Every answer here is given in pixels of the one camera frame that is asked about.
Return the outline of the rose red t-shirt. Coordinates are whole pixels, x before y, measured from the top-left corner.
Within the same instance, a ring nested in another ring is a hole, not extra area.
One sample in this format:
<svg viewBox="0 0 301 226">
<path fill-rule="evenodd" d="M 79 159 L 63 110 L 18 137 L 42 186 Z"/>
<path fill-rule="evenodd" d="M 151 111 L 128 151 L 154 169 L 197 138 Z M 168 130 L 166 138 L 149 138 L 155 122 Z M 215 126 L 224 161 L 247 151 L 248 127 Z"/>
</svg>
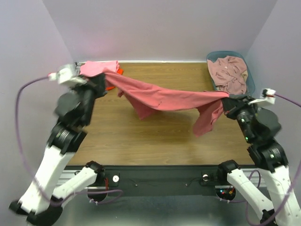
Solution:
<svg viewBox="0 0 301 226">
<path fill-rule="evenodd" d="M 126 76 L 122 76 L 116 88 L 118 96 L 129 101 L 141 120 L 159 111 L 197 109 L 199 117 L 193 125 L 197 137 L 212 131 L 213 124 L 223 114 L 222 99 L 230 96 L 223 91 L 166 89 Z"/>
</svg>

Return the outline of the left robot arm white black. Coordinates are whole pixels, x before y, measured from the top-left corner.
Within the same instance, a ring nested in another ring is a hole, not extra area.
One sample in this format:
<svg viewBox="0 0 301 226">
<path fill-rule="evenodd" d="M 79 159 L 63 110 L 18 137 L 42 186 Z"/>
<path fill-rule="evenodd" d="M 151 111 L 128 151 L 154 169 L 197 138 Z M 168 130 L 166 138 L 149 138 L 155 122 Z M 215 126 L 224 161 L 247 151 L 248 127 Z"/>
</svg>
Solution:
<svg viewBox="0 0 301 226">
<path fill-rule="evenodd" d="M 79 75 L 68 92 L 57 101 L 54 113 L 58 119 L 52 128 L 42 162 L 24 195 L 11 202 L 9 209 L 26 216 L 32 226 L 52 226 L 61 216 L 65 204 L 85 187 L 105 181 L 104 167 L 88 162 L 72 179 L 56 184 L 70 159 L 78 151 L 91 122 L 95 100 L 106 95 L 105 74 L 94 77 Z"/>
</svg>

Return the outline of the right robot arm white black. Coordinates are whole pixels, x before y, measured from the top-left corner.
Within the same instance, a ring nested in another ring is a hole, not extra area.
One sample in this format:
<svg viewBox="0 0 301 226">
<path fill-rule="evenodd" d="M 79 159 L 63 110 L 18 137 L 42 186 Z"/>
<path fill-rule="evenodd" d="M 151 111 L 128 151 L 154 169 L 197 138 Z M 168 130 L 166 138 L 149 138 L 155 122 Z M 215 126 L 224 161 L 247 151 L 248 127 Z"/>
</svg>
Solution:
<svg viewBox="0 0 301 226">
<path fill-rule="evenodd" d="M 219 164 L 216 178 L 240 192 L 246 204 L 256 212 L 260 225 L 299 226 L 301 208 L 293 191 L 295 181 L 290 179 L 285 151 L 275 140 L 281 125 L 276 114 L 265 108 L 275 103 L 276 96 L 273 90 L 266 89 L 259 99 L 246 95 L 222 99 L 226 117 L 238 122 L 250 145 L 248 153 L 259 176 L 264 179 L 270 197 L 262 194 L 234 160 Z"/>
</svg>

